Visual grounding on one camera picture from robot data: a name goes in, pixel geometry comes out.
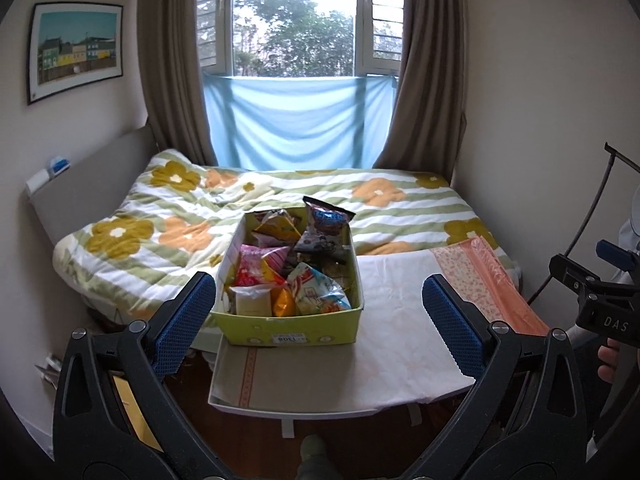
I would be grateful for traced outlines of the person's right hand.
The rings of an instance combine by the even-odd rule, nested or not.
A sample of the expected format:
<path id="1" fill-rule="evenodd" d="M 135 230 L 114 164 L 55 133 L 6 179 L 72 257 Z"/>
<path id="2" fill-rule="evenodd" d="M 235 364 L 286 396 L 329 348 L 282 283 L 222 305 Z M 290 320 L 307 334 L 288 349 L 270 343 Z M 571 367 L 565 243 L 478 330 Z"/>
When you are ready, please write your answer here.
<path id="1" fill-rule="evenodd" d="M 598 359 L 600 361 L 598 376 L 608 384 L 612 384 L 620 362 L 620 343 L 608 338 L 606 343 L 598 349 Z"/>

